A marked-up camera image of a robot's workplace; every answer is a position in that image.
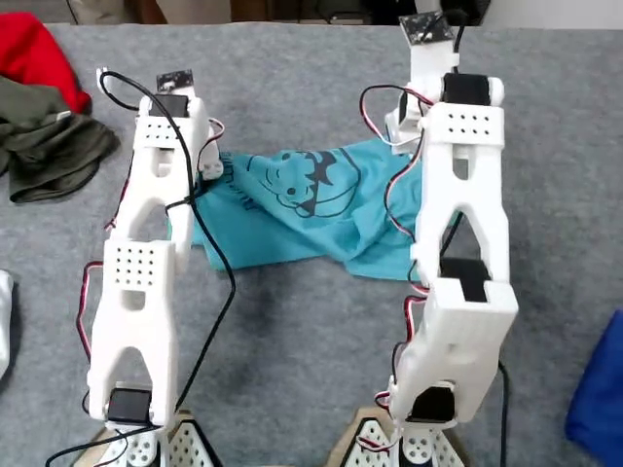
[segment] gray carpet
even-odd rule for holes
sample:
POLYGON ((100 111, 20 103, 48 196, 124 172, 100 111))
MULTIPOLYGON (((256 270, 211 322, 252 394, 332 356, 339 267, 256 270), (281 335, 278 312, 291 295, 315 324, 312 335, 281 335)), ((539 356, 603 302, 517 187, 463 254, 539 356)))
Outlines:
MULTIPOLYGON (((15 360, 0 382, 3 466, 42 465, 99 428, 80 409, 87 364, 73 319, 82 266, 101 257, 134 129, 133 114, 96 91, 96 66, 152 86, 157 73, 193 68, 199 95, 228 128, 222 147, 255 152, 368 138, 360 91, 405 83, 409 70, 394 28, 58 25, 52 32, 92 94, 94 115, 124 145, 63 201, 11 205, 8 180, 0 179, 0 268, 18 281, 15 360)), ((499 76, 507 92, 503 191, 521 307, 503 349, 513 379, 511 466, 593 465, 565 441, 563 427, 591 350, 623 299, 623 69, 609 59, 622 48, 618 32, 464 36, 462 69, 499 76)), ((389 96, 371 100, 377 118, 394 105, 389 96)), ((164 218, 154 215, 144 237, 163 233, 164 218)), ((467 234, 461 229, 454 252, 474 253, 467 234)), ((392 345, 405 334, 408 288, 351 277, 327 260, 243 270, 238 288, 187 406, 225 465, 320 465, 354 410, 385 387, 392 345)), ((226 277, 195 250, 175 289, 180 377, 227 291, 226 277)), ((475 465, 497 463, 499 400, 497 380, 474 421, 459 429, 475 465)))

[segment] black wire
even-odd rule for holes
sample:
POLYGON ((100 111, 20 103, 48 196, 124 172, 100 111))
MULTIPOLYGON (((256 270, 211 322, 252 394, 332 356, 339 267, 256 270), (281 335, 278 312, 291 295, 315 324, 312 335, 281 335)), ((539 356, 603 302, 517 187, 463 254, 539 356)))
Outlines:
POLYGON ((128 431, 127 433, 122 433, 121 435, 111 436, 110 438, 104 438, 103 440, 91 441, 89 443, 84 443, 83 445, 73 446, 71 448, 63 449, 57 452, 56 454, 51 455, 46 460, 46 467, 50 467, 52 463, 57 460, 59 457, 63 457, 64 455, 71 454, 72 452, 78 452, 85 449, 95 448, 101 445, 107 445, 109 443, 114 443, 115 441, 122 440, 124 438, 128 438, 134 435, 140 435, 141 433, 147 433, 149 431, 157 430, 161 428, 157 425, 143 426, 142 428, 138 428, 136 430, 128 431))
POLYGON ((87 415, 91 415, 89 413, 89 409, 87 409, 87 398, 89 397, 89 390, 87 389, 87 392, 85 392, 85 395, 82 398, 82 412, 86 413, 87 415))
POLYGON ((424 140, 424 130, 421 131, 420 134, 420 141, 418 142, 418 148, 416 149, 415 155, 414 155, 414 159, 412 161, 409 161, 404 167, 402 167, 400 170, 398 170, 395 174, 393 174, 393 176, 389 179, 389 181, 387 182, 387 185, 385 185, 385 192, 383 194, 383 207, 385 208, 385 214, 387 215, 387 217, 389 219, 391 219, 391 221, 393 223, 395 223, 397 226, 400 226, 401 229, 404 229, 405 231, 407 231, 409 233, 409 237, 415 242, 416 241, 416 236, 414 235, 413 232, 411 232, 409 229, 407 229, 406 227, 404 227, 402 224, 400 224, 400 222, 398 221, 398 219, 396 219, 394 217, 393 214, 391 214, 391 209, 389 208, 389 188, 391 187, 391 185, 400 177, 402 177, 405 172, 408 172, 409 170, 411 170, 413 168, 413 164, 418 162, 418 157, 420 154, 420 149, 421 149, 421 144, 424 140))
POLYGON ((74 22, 76 23, 76 25, 80 24, 80 22, 78 21, 78 18, 76 17, 76 12, 74 12, 74 9, 71 6, 71 0, 65 0, 65 3, 67 4, 69 13, 71 14, 71 17, 74 19, 74 22))
POLYGON ((463 213, 462 211, 459 211, 457 214, 457 218, 455 219, 455 222, 450 227, 450 231, 448 232, 448 235, 446 235, 446 239, 441 245, 441 250, 439 251, 439 256, 441 258, 443 258, 443 256, 446 254, 446 251, 448 251, 448 247, 450 247, 450 243, 452 243, 452 239, 455 237, 455 234, 457 233, 458 226, 460 225, 460 221, 462 218, 463 218, 463 213))
MULTIPOLYGON (((175 409, 178 410, 181 407, 181 405, 184 403, 184 400, 186 399, 186 396, 188 395, 188 392, 190 391, 190 388, 193 385, 195 378, 197 377, 197 374, 203 362, 203 358, 205 357, 205 353, 207 352, 210 345, 212 344, 212 341, 214 340, 214 337, 216 336, 216 332, 218 331, 221 325, 221 322, 223 321, 223 318, 227 314, 227 311, 230 308, 232 301, 234 300, 234 296, 236 295, 236 278, 234 277, 234 271, 232 270, 232 267, 230 266, 230 263, 227 260, 227 257, 225 256, 221 248, 216 243, 216 240, 214 240, 214 237, 212 236, 207 226, 205 225, 205 222, 203 221, 203 217, 200 214, 199 209, 197 208, 197 200, 196 200, 196 194, 195 194, 195 174, 194 174, 194 169, 192 165, 191 155, 188 150, 188 147, 186 146, 186 141, 184 140, 184 136, 182 135, 178 126, 175 124, 175 120, 171 117, 171 115, 166 110, 166 108, 163 106, 161 101, 158 100, 158 98, 154 94, 152 94, 144 86, 135 82, 133 79, 128 78, 125 75, 122 75, 121 73, 117 73, 115 71, 102 72, 102 74, 99 76, 99 83, 101 84, 101 87, 104 90, 104 92, 106 92, 106 87, 104 85, 104 78, 106 78, 107 76, 112 76, 113 78, 117 78, 118 80, 132 86, 136 90, 141 91, 143 94, 145 94, 147 97, 149 97, 152 100, 154 105, 158 107, 158 109, 161 111, 163 116, 170 123, 171 128, 175 132, 175 135, 177 136, 177 139, 180 142, 180 145, 182 147, 182 152, 184 153, 184 157, 186 158, 186 175, 187 175, 188 191, 189 191, 188 203, 191 206, 191 209, 193 210, 195 219, 197 220, 200 228, 202 229, 203 234, 207 237, 208 241, 212 245, 212 248, 214 248, 214 251, 216 251, 216 254, 220 258, 220 260, 223 262, 225 271, 227 272, 227 275, 230 279, 230 284, 231 284, 230 294, 227 297, 225 304, 221 308, 220 313, 216 317, 216 320, 214 321, 214 324, 212 325, 212 329, 210 330, 210 333, 208 334, 207 339, 205 340, 205 343, 203 344, 202 351, 200 352, 200 356, 197 359, 197 362, 195 363, 195 366, 193 367, 193 370, 190 376, 188 377, 186 384, 184 385, 184 389, 182 389, 182 392, 180 393, 180 396, 177 399, 177 403, 175 404, 175 409)), ((128 107, 125 104, 122 105, 123 103, 119 103, 118 99, 113 99, 113 102, 118 103, 124 108, 128 107)))
MULTIPOLYGON (((184 157, 186 159, 186 174, 187 174, 188 191, 189 191, 188 203, 191 206, 191 209, 193 210, 193 214, 195 215, 195 218, 197 219, 197 222, 199 223, 200 228, 203 231, 203 234, 207 237, 208 241, 212 245, 212 248, 214 248, 214 251, 216 251, 217 255, 219 256, 219 258, 223 262, 223 265, 225 267, 225 271, 227 272, 227 275, 228 275, 228 277, 230 279, 230 284, 231 284, 230 294, 227 297, 227 301, 225 302, 225 304, 221 308, 221 311, 219 312, 218 316, 216 317, 216 320, 214 321, 214 324, 212 325, 212 329, 210 330, 210 332, 209 332, 209 334, 207 336, 207 339, 205 340, 205 343, 203 344, 202 351, 200 352, 200 356, 198 357, 197 361, 195 362, 195 366, 193 367, 193 370, 192 370, 191 374, 189 375, 189 377, 188 377, 188 379, 186 381, 186 384, 184 385, 184 389, 182 390, 180 396, 177 399, 177 403, 175 404, 175 410, 177 411, 181 407, 181 405, 184 403, 184 400, 186 399, 186 396, 188 396, 188 392, 190 391, 190 388, 193 385, 193 382, 195 381, 195 378, 197 377, 197 374, 199 373, 199 369, 200 369, 200 367, 202 365, 203 359, 205 357, 205 353, 208 351, 210 345, 212 344, 212 342, 214 340, 214 337, 216 336, 216 332, 218 331, 218 329, 219 329, 219 327, 221 325, 221 322, 223 321, 223 318, 227 314, 227 311, 229 310, 230 305, 232 304, 232 301, 234 300, 234 296, 236 295, 236 278, 234 277, 234 271, 232 270, 232 267, 230 266, 229 261, 227 260, 227 257, 225 256, 225 254, 223 253, 221 248, 216 243, 216 240, 214 240, 214 237, 212 236, 212 234, 207 229, 207 226, 205 225, 205 222, 203 221, 203 217, 201 216, 201 214, 200 214, 200 212, 199 212, 199 210, 197 208, 197 201, 196 201, 196 194, 195 194, 195 181, 194 181, 195 177, 194 177, 194 170, 193 170, 191 155, 190 155, 190 152, 188 150, 188 146, 186 145, 186 141, 184 140, 184 136, 182 135, 181 131, 179 130, 179 127, 175 124, 175 120, 171 117, 170 113, 166 110, 166 108, 163 106, 161 101, 158 100, 158 98, 154 94, 152 94, 149 90, 147 90, 144 86, 142 86, 141 84, 135 82, 133 79, 128 78, 125 75, 122 75, 121 73, 117 73, 115 71, 104 71, 99 76, 99 83, 101 85, 101 88, 102 88, 103 92, 108 97, 110 97, 111 100, 113 102, 115 102, 116 104, 120 105, 121 107, 123 107, 125 109, 138 110, 138 107, 129 106, 129 105, 125 104, 124 102, 121 102, 114 95, 112 95, 110 92, 108 92, 108 90, 106 89, 106 86, 104 84, 104 78, 106 78, 107 76, 111 76, 113 78, 117 78, 118 80, 122 81, 123 83, 126 83, 127 85, 130 85, 133 88, 135 88, 136 90, 141 91, 144 95, 146 95, 147 97, 149 97, 151 99, 153 104, 156 105, 156 107, 158 107, 158 109, 162 112, 163 116, 170 123, 171 128, 173 129, 173 131, 175 132, 175 135, 177 136, 177 139, 179 140, 180 146, 182 147, 182 152, 184 153, 184 157)), ((129 432, 127 432, 125 434, 122 434, 120 436, 106 438, 104 440, 100 440, 100 441, 96 441, 96 442, 90 442, 90 443, 85 443, 83 445, 75 446, 73 448, 60 450, 59 452, 53 454, 51 457, 48 458, 48 460, 46 461, 46 467, 50 467, 50 465, 52 465, 52 462, 54 460, 58 459, 59 457, 62 457, 64 455, 66 455, 66 454, 69 454, 71 452, 76 452, 78 450, 83 450, 83 449, 89 449, 89 448, 93 448, 95 446, 105 445, 107 443, 112 443, 112 442, 115 442, 117 440, 121 440, 122 438, 126 438, 126 437, 129 437, 129 436, 134 436, 134 435, 137 435, 137 434, 140 434, 140 433, 146 433, 148 431, 152 431, 152 430, 155 430, 157 428, 160 428, 160 427, 159 426, 155 426, 155 425, 148 426, 148 427, 143 427, 143 428, 139 428, 139 429, 134 430, 134 431, 129 431, 129 432)))
MULTIPOLYGON (((117 434, 123 435, 123 433, 121 431, 119 431, 119 430, 115 430, 115 431, 117 432, 117 434)), ((126 453, 126 451, 128 450, 128 448, 129 448, 129 442, 128 442, 128 437, 127 436, 124 437, 124 441, 126 442, 126 445, 124 446, 123 450, 119 453, 119 455, 117 455, 117 457, 115 457, 113 459, 110 459, 110 460, 107 460, 106 462, 95 464, 93 467, 104 467, 106 465, 112 464, 113 462, 117 462, 119 459, 121 459, 121 456, 124 455, 126 453)))
POLYGON ((510 403, 510 375, 502 363, 497 360, 497 369, 502 373, 502 417, 499 444, 499 466, 506 467, 506 453, 508 444, 508 406, 510 403))

